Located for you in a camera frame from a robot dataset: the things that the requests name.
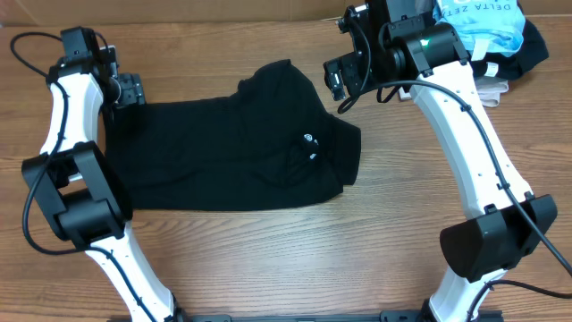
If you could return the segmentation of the black t-shirt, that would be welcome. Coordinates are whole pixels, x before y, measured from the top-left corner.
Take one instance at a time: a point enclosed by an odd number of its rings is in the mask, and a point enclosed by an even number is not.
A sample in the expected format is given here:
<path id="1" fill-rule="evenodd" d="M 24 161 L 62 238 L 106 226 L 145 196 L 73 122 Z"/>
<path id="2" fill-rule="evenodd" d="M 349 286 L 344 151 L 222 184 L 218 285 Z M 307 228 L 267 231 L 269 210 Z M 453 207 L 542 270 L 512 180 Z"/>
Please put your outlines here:
<path id="1" fill-rule="evenodd" d="M 328 113 L 288 60 L 228 97 L 116 107 L 104 125 L 106 158 L 137 209 L 299 208 L 358 176 L 360 129 Z"/>

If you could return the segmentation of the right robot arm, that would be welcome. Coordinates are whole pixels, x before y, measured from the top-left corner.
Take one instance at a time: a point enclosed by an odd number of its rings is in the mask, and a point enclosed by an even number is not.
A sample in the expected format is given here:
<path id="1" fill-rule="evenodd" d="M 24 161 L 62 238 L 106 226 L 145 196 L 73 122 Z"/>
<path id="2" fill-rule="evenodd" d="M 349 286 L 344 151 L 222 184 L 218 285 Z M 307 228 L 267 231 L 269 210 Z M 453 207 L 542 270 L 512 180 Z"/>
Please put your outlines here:
<path id="1" fill-rule="evenodd" d="M 455 29 L 433 23 L 412 1 L 350 6 L 337 22 L 353 51 L 324 64 L 341 111 L 369 91 L 406 90 L 432 125 L 458 184 L 465 221 L 442 230 L 447 270 L 419 310 L 384 321 L 499 321 L 486 294 L 530 255 L 558 210 L 535 196 L 513 166 L 477 95 L 469 54 Z"/>

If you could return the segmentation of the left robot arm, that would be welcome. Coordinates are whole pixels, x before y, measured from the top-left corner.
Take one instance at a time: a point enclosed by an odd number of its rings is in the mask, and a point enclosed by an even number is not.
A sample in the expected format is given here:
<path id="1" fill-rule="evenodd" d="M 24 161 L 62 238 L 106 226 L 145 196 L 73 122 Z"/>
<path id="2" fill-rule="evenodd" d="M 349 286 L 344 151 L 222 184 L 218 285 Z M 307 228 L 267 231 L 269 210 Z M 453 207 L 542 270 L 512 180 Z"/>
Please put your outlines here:
<path id="1" fill-rule="evenodd" d="M 184 312 L 147 261 L 132 228 L 130 199 L 97 145 L 98 117 L 124 98 L 114 47 L 67 46 L 46 76 L 53 108 L 37 157 L 21 166 L 29 187 L 22 230 L 37 203 L 54 235 L 91 257 L 125 302 L 132 321 L 182 321 Z"/>

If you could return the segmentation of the beige folded garment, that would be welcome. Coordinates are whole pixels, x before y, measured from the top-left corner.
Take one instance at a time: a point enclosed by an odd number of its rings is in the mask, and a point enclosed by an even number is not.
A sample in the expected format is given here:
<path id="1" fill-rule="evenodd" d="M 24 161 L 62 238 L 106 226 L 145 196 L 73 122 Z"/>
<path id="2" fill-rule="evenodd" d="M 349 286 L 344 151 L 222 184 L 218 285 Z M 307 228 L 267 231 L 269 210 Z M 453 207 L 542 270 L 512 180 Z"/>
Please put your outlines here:
<path id="1" fill-rule="evenodd" d="M 475 87 L 484 107 L 496 107 L 501 100 L 501 94 L 509 91 L 509 82 L 496 77 L 475 78 Z"/>

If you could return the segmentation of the light blue folded shirt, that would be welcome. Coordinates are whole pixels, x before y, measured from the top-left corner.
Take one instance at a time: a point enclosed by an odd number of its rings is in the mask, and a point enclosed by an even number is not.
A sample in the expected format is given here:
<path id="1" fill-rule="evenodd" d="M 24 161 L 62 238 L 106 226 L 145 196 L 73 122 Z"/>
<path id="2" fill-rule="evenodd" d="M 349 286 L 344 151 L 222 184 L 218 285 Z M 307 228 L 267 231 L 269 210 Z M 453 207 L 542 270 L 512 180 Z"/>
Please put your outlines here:
<path id="1" fill-rule="evenodd" d="M 433 17 L 454 27 L 472 61 L 512 56 L 524 43 L 526 18 L 517 0 L 435 0 Z"/>

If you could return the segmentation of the black folded garment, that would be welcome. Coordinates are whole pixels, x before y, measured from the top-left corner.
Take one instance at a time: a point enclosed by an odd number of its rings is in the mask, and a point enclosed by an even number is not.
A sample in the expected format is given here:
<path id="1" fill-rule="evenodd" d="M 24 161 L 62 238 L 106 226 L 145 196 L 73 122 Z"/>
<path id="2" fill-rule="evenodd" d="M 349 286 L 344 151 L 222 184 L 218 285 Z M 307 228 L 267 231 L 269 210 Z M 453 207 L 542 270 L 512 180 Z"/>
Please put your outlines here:
<path id="1" fill-rule="evenodd" d="M 543 36 L 528 19 L 524 26 L 523 38 L 521 48 L 514 55 L 487 53 L 483 60 L 472 62 L 474 77 L 496 77 L 515 81 L 549 58 L 549 51 Z"/>

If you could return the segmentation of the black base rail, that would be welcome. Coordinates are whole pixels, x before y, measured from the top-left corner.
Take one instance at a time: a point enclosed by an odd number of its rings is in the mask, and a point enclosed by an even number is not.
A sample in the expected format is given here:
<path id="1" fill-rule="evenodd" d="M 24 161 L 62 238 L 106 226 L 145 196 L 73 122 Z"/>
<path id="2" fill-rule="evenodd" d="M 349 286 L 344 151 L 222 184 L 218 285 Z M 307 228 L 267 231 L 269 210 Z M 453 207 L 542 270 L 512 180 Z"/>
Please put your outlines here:
<path id="1" fill-rule="evenodd" d="M 271 316 L 271 317 L 232 317 L 229 315 L 202 315 L 175 318 L 180 322 L 423 322 L 420 310 L 386 310 L 368 315 L 314 315 L 314 316 Z"/>

